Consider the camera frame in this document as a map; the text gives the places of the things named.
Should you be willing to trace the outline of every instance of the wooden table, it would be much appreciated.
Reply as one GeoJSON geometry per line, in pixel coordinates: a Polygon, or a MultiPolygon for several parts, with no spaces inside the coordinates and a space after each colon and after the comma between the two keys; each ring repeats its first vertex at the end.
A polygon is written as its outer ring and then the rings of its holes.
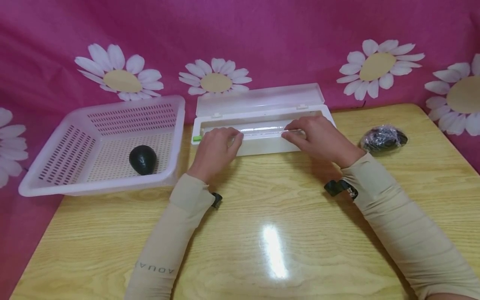
{"type": "MultiPolygon", "coordinates": [[[[480,274],[480,178],[411,104],[343,111],[357,142],[385,123],[409,137],[379,157],[480,274]]],[[[180,170],[192,162],[185,130],[180,170]]],[[[403,299],[399,271],[351,200],[329,197],[330,165],[301,153],[238,158],[214,184],[224,196],[197,230],[173,299],[403,299]]],[[[65,197],[12,299],[122,299],[171,188],[65,197]]]]}

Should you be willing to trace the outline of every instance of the arm sleeve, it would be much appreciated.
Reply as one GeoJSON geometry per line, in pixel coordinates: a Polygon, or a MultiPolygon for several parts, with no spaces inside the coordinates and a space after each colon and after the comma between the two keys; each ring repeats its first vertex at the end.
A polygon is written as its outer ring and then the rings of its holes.
{"type": "Polygon", "coordinates": [[[184,174],[133,269],[126,300],[168,300],[188,242],[215,197],[201,180],[184,174]]]}
{"type": "Polygon", "coordinates": [[[355,204],[420,300],[449,293],[480,299],[480,282],[442,230],[370,154],[343,169],[355,204]]]}

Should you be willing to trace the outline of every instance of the white plastic box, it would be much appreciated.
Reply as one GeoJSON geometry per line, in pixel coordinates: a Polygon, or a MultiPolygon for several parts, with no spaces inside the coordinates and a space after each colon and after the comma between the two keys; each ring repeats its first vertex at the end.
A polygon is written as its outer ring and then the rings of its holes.
{"type": "Polygon", "coordinates": [[[323,114],[335,126],[318,84],[251,90],[239,95],[201,96],[193,124],[192,145],[213,128],[233,127],[244,134],[237,156],[299,151],[281,137],[287,124],[323,114]]]}
{"type": "Polygon", "coordinates": [[[19,186],[22,196],[86,195],[174,185],[185,100],[164,96],[81,108],[67,115],[19,186]],[[155,173],[129,163],[139,145],[157,155],[155,173]]]}

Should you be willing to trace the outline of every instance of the dark green avocado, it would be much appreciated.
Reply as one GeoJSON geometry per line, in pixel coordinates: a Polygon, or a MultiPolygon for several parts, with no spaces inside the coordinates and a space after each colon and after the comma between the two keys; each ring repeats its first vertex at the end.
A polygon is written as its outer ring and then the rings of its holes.
{"type": "Polygon", "coordinates": [[[135,147],[131,152],[129,159],[130,165],[140,175],[153,174],[156,164],[156,154],[149,146],[141,145],[135,147]]]}

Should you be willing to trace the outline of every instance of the box lid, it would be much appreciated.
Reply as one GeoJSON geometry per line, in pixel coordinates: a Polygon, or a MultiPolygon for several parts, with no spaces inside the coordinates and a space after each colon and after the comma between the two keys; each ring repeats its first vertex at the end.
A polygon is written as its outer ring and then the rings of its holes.
{"type": "Polygon", "coordinates": [[[241,94],[198,97],[197,117],[219,117],[233,113],[282,108],[306,108],[305,106],[320,105],[324,102],[317,83],[269,87],[241,94]]]}

